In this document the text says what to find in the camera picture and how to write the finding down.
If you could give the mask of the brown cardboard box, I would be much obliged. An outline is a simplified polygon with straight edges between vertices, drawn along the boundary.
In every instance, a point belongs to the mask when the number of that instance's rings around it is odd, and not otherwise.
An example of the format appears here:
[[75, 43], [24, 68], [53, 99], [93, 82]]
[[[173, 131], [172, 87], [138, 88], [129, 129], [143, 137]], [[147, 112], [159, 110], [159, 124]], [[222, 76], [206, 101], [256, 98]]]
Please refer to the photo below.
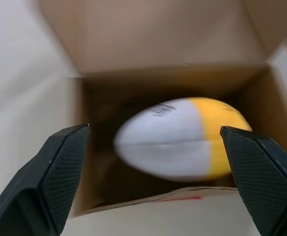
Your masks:
[[80, 74], [76, 122], [91, 128], [72, 215], [201, 196], [192, 200], [199, 228], [245, 236], [244, 219], [253, 220], [232, 172], [165, 180], [125, 163], [114, 138], [141, 111], [204, 97], [238, 110], [249, 131], [287, 153], [287, 91], [267, 63], [287, 38], [287, 0], [38, 1]]

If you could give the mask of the yellow and white oval item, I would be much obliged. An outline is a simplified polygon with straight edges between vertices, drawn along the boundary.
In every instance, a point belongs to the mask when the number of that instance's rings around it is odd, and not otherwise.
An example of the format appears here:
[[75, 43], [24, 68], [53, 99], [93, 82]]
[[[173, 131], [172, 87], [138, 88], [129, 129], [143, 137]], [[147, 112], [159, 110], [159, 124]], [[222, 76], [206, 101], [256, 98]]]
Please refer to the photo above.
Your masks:
[[178, 182], [208, 181], [231, 173], [222, 126], [251, 127], [232, 106], [211, 98], [166, 101], [139, 112], [116, 133], [114, 148], [131, 167]]

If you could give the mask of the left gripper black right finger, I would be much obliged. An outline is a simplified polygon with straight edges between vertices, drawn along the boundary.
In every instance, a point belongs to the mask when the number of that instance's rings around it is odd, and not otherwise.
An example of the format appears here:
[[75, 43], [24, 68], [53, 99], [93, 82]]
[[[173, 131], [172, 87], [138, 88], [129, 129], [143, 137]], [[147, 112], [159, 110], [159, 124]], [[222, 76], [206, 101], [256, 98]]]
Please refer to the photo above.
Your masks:
[[220, 130], [232, 176], [261, 236], [287, 236], [287, 153], [271, 138]]

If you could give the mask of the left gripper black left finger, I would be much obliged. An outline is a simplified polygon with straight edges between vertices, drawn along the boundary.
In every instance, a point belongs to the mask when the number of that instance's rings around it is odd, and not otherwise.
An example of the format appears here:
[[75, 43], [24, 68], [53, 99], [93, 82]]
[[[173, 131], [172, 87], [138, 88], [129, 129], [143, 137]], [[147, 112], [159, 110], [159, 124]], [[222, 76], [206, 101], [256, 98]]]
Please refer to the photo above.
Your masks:
[[0, 194], [0, 236], [60, 236], [89, 144], [89, 124], [62, 129]]

